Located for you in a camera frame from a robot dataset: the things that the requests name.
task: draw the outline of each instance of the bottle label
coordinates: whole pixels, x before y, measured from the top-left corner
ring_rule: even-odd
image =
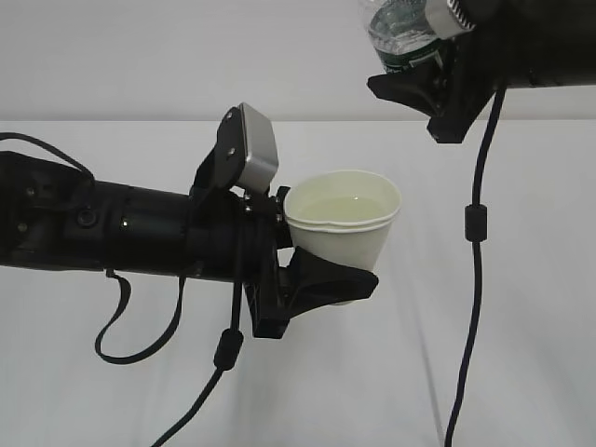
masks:
[[[385,53],[380,49],[377,49],[376,52],[381,58],[381,62],[383,63],[383,67],[385,68],[386,72],[390,74],[403,73],[406,70],[409,70],[431,59],[437,60],[439,65],[442,65],[439,53],[441,43],[442,41],[437,39],[434,42],[417,49],[416,51],[399,55]]]

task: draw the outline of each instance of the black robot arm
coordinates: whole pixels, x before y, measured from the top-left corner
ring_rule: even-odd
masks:
[[[34,140],[0,133],[9,138]],[[293,317],[322,305],[368,298],[378,283],[301,248],[279,266],[278,250],[292,246],[283,213],[289,188],[269,196],[275,137],[247,104],[226,114],[189,195],[98,182],[67,161],[75,168],[0,152],[0,264],[231,282],[241,241],[239,271],[253,334],[262,338],[281,338]]]
[[[475,28],[444,40],[438,58],[374,76],[368,85],[378,98],[428,115],[437,142],[462,142],[502,82],[509,88],[596,84],[596,2],[436,1]]]

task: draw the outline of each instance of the black cable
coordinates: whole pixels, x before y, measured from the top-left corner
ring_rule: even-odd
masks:
[[[168,440],[170,440],[176,433],[188,424],[193,417],[196,416],[201,409],[205,400],[211,394],[211,391],[218,384],[225,371],[234,368],[240,347],[244,337],[242,332],[238,330],[240,326],[240,311],[242,308],[242,266],[243,266],[243,244],[244,244],[244,202],[240,201],[240,208],[237,216],[237,249],[234,268],[234,292],[232,296],[232,317],[230,320],[230,328],[223,332],[220,343],[215,353],[214,363],[216,369],[207,382],[203,391],[193,403],[193,406],[186,412],[186,414],[174,424],[166,433],[164,433],[151,447],[161,447]]]
[[[82,163],[79,163],[74,158],[72,158],[71,156],[68,156],[63,151],[61,151],[57,147],[49,144],[48,142],[43,142],[41,140],[36,139],[35,137],[25,135],[24,133],[0,132],[0,142],[3,142],[5,140],[20,140],[22,142],[28,142],[30,144],[34,144],[38,147],[41,147],[42,149],[49,152],[50,154],[56,156],[57,158],[65,161],[66,163],[69,163],[70,165],[77,168],[88,179],[89,185],[88,185],[88,190],[87,190],[87,196],[89,196],[91,194],[91,192],[93,191],[93,189],[95,188],[95,176],[89,169],[87,169]],[[55,211],[72,210],[72,209],[75,209],[75,208],[83,205],[85,203],[85,200],[86,200],[86,198],[83,197],[83,198],[79,199],[78,201],[76,201],[75,203],[69,203],[69,204],[66,204],[63,206],[56,206],[56,207],[52,207],[49,209],[46,209],[44,207],[36,207],[36,208],[41,208],[44,210],[55,210]]]
[[[493,142],[494,132],[503,109],[503,102],[505,101],[505,93],[507,85],[503,84],[499,87],[494,96],[493,109],[484,132],[481,149],[478,153],[478,160],[476,162],[476,170],[474,172],[474,183],[472,185],[472,205],[467,210],[469,211],[469,222],[467,222],[468,239],[472,241],[472,256],[474,258],[474,304],[472,306],[472,315],[469,322],[469,331],[467,334],[466,348],[459,368],[459,375],[457,379],[457,390],[455,393],[455,402],[447,426],[445,434],[445,447],[452,447],[455,433],[455,426],[457,419],[464,403],[464,396],[466,393],[466,380],[469,371],[469,363],[472,358],[474,344],[476,342],[476,335],[478,333],[478,326],[481,317],[482,305],[482,253],[481,242],[486,239],[486,207],[481,205],[481,189],[482,178],[484,175],[484,168],[486,166],[486,159],[488,151]]]
[[[484,177],[484,168],[486,167],[486,158],[488,157],[488,150],[493,142],[496,125],[501,116],[503,109],[503,102],[505,101],[505,93],[507,86],[500,87],[494,95],[493,109],[488,118],[484,137],[482,138],[481,149],[478,152],[478,160],[476,161],[476,170],[474,171],[474,183],[472,184],[472,205],[480,205],[482,192],[482,179]]]
[[[52,146],[48,142],[42,142],[34,137],[30,137],[29,135],[25,135],[24,133],[17,133],[17,132],[0,132],[0,142],[4,140],[21,140],[22,142],[29,142],[30,144],[34,144],[38,147],[41,147],[45,151],[51,153],[52,155],[60,158],[61,160],[73,165],[75,168],[80,170],[87,178],[89,178],[93,183],[95,183],[95,177],[93,173],[85,168],[83,164],[76,161],[71,156],[66,155],[63,151],[58,149],[55,146]]]
[[[218,382],[222,378],[222,375],[223,374],[224,374],[224,370],[215,370],[213,372],[213,375],[211,376],[211,379],[207,382],[207,384],[205,385],[205,388],[203,388],[203,391],[198,396],[198,399],[196,399],[195,403],[190,408],[190,410],[176,424],[174,424],[166,433],[164,433],[152,445],[152,447],[161,447],[162,445],[164,445],[166,442],[168,442],[168,440],[171,437],[173,437],[186,424],[188,424],[193,417],[195,417],[195,415],[198,413],[198,411],[203,406],[203,403],[205,403],[205,400],[207,400],[207,398],[209,397],[209,394],[211,394],[211,391],[213,391],[213,389],[215,388],[215,386],[218,384]]]

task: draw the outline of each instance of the white wall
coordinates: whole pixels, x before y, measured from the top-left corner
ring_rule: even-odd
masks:
[[[53,142],[100,179],[185,192],[216,126],[0,129]],[[439,446],[433,400],[444,427],[471,307],[463,208],[481,127],[461,147],[439,147],[423,123],[276,124],[277,184],[359,168],[401,187],[381,283],[368,302],[296,319],[281,342],[248,337],[237,368],[170,445]],[[458,447],[596,445],[595,139],[593,121],[500,125],[484,188],[485,303]],[[2,149],[39,155],[16,143]],[[153,341],[175,302],[175,279],[129,277],[130,309],[106,339],[116,355]],[[143,364],[116,367],[92,350],[115,308],[113,281],[1,268],[0,445],[150,445],[208,379],[230,292],[192,281],[172,342]],[[248,333],[247,312],[242,324]]]
[[[0,0],[0,119],[421,119],[366,88],[357,0]],[[508,118],[596,118],[596,88],[514,91]]]

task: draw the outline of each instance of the white paper cup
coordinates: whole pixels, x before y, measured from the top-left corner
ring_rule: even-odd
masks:
[[[390,180],[361,170],[320,175],[284,202],[294,246],[332,263],[372,271],[401,206]]]

